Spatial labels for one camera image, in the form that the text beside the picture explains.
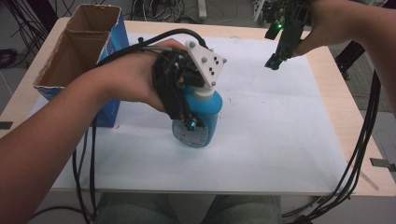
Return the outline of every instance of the blue spray bottle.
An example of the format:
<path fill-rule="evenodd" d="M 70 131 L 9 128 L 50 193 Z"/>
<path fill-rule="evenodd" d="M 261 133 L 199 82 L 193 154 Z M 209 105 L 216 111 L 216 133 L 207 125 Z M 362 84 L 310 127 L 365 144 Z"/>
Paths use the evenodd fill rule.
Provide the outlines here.
<path fill-rule="evenodd" d="M 186 50 L 205 81 L 202 88 L 186 86 L 183 91 L 191 113 L 196 115 L 199 121 L 192 120 L 190 127 L 186 127 L 185 122 L 174 119 L 172 132 L 174 137 L 184 144 L 191 147 L 205 147 L 212 140 L 218 122 L 218 113 L 222 107 L 221 96 L 214 87 L 227 61 L 192 41 L 186 42 Z"/>

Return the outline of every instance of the blue cardboard box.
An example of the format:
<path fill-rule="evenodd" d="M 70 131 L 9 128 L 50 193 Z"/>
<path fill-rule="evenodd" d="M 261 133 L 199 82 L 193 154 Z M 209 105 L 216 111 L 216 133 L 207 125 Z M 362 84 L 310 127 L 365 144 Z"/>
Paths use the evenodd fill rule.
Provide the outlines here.
<path fill-rule="evenodd" d="M 114 51 L 128 47 L 119 7 L 80 5 L 58 39 L 34 87 L 48 100 Z M 113 127 L 120 101 L 110 100 L 98 113 L 99 127 Z"/>

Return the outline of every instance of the blue bottle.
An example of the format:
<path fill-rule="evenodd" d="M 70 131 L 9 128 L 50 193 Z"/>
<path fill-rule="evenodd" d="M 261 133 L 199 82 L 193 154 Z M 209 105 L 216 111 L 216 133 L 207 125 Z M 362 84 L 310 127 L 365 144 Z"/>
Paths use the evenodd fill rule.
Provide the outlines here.
<path fill-rule="evenodd" d="M 202 88 L 186 87 L 185 98 L 190 111 L 195 114 L 205 127 L 196 127 L 188 130 L 182 121 L 173 120 L 172 132 L 180 142 L 191 147 L 205 147 L 212 140 L 218 122 L 218 113 L 222 107 L 222 99 L 218 92 L 210 91 L 209 94 L 199 94 Z"/>

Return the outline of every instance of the person's lap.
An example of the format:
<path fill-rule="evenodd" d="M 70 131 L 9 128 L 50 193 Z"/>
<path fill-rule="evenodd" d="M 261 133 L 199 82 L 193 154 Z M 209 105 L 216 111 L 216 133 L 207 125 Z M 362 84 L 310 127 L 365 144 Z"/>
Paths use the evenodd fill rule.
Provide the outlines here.
<path fill-rule="evenodd" d="M 167 194 L 105 193 L 99 202 L 95 224 L 161 223 L 177 224 L 177 215 Z M 202 224 L 281 223 L 277 196 L 218 195 Z"/>

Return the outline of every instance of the floor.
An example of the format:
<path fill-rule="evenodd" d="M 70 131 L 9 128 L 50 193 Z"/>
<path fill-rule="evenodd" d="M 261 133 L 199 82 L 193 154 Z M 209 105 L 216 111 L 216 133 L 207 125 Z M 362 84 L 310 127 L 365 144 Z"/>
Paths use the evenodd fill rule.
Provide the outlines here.
<path fill-rule="evenodd" d="M 76 1 L 71 10 L 79 3 L 90 3 L 102 1 Z M 207 19 L 206 24 L 220 24 L 231 26 L 262 27 L 257 22 L 252 21 L 252 5 L 250 0 L 230 0 L 230 1 L 206 1 Z M 121 0 L 105 1 L 107 4 L 122 7 L 124 14 L 131 10 L 131 3 Z M 186 14 L 198 20 L 198 10 L 195 0 L 186 0 Z M 64 8 L 59 9 L 58 14 L 63 15 Z M 0 2 L 0 21 L 3 23 L 0 28 L 0 49 L 14 48 L 18 52 L 23 52 L 25 46 L 21 42 L 18 34 L 17 23 L 11 19 L 8 10 Z M 344 45 L 331 46 L 332 49 L 342 49 Z M 0 114 L 7 105 L 12 93 L 16 90 L 19 82 L 26 71 L 26 63 L 15 68 L 0 69 Z M 389 112 L 378 114 L 373 137 L 381 150 L 384 158 L 390 163 L 396 162 L 396 120 Z M 174 194 L 171 195 L 170 202 L 177 211 L 181 223 L 199 223 L 213 200 L 213 195 L 193 195 Z M 308 197 L 282 197 L 282 211 L 288 212 L 294 208 L 304 205 L 309 201 Z M 78 201 L 75 192 L 52 191 L 40 205 L 39 209 L 53 205 L 76 205 Z M 396 223 L 396 198 L 382 197 L 353 197 L 351 200 L 342 203 L 334 208 L 327 215 L 314 221 L 317 224 L 330 223 L 360 223 L 360 224 L 394 224 Z M 35 218 L 29 223 L 84 223 L 80 214 L 69 211 L 53 211 Z"/>

